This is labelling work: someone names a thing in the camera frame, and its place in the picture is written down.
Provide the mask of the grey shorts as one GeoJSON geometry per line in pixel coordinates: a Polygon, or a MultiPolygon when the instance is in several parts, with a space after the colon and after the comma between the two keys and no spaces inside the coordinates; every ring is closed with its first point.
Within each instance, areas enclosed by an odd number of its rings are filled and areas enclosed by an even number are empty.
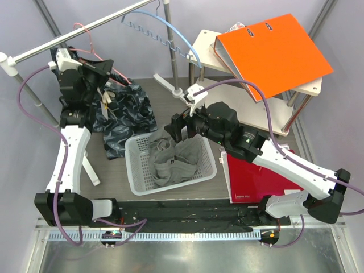
{"type": "Polygon", "coordinates": [[[148,139],[148,167],[154,183],[166,187],[190,180],[198,170],[202,157],[199,136],[175,143],[164,129],[148,139]]]}

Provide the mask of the dark patterned shark shorts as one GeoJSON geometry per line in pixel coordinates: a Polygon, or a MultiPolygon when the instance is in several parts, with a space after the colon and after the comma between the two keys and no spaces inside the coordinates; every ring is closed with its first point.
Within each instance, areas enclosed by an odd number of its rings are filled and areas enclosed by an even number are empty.
{"type": "MultiPolygon", "coordinates": [[[[68,51],[77,61],[85,59],[72,47],[68,51]]],[[[102,133],[108,160],[125,155],[125,143],[129,138],[157,129],[146,91],[134,80],[124,79],[112,70],[109,80],[97,91],[92,102],[96,114],[92,133],[102,133]]]]}

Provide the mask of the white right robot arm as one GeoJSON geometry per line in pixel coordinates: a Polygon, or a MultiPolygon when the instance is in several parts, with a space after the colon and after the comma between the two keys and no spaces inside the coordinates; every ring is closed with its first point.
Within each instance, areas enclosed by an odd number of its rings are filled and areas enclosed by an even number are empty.
{"type": "Polygon", "coordinates": [[[266,133],[238,121],[237,112],[224,102],[175,114],[165,131],[179,143],[182,129],[188,137],[199,134],[221,146],[234,158],[267,168],[300,186],[287,195],[267,195],[259,203],[257,218],[268,225],[277,218],[308,214],[327,224],[340,215],[350,173],[318,167],[276,144],[266,133]]]}

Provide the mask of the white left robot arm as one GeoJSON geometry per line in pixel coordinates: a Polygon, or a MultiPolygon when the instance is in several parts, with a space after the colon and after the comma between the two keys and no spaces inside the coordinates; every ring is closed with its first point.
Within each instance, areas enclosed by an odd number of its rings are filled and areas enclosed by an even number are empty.
{"type": "Polygon", "coordinates": [[[49,226],[90,225],[97,218],[110,227],[120,223],[121,213],[115,209],[114,200],[90,200],[80,194],[82,163],[96,119],[92,102],[107,83],[113,63],[113,60],[82,59],[77,67],[61,68],[57,75],[63,104],[60,115],[63,138],[47,189],[34,199],[49,226]]]}

